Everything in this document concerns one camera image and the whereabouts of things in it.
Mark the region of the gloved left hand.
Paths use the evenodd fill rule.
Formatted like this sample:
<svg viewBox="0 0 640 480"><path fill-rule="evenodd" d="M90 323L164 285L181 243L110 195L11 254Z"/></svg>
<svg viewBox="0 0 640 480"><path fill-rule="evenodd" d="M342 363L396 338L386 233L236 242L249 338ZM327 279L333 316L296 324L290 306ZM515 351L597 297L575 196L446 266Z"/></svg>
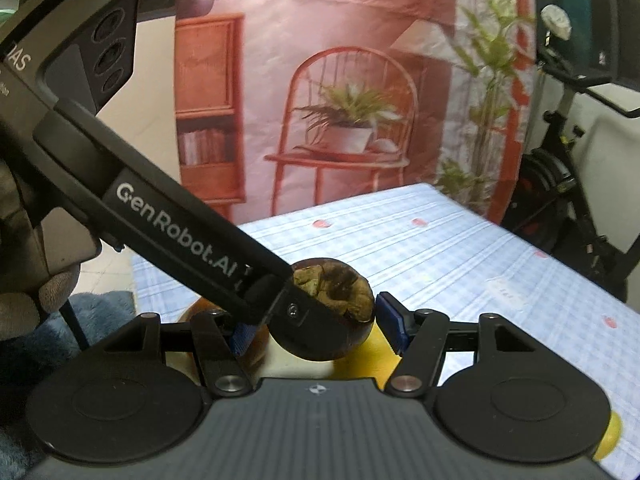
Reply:
<svg viewBox="0 0 640 480"><path fill-rule="evenodd" d="M78 263L41 285L21 284L16 278L1 279L1 340L32 333L66 304L80 273Z"/></svg>

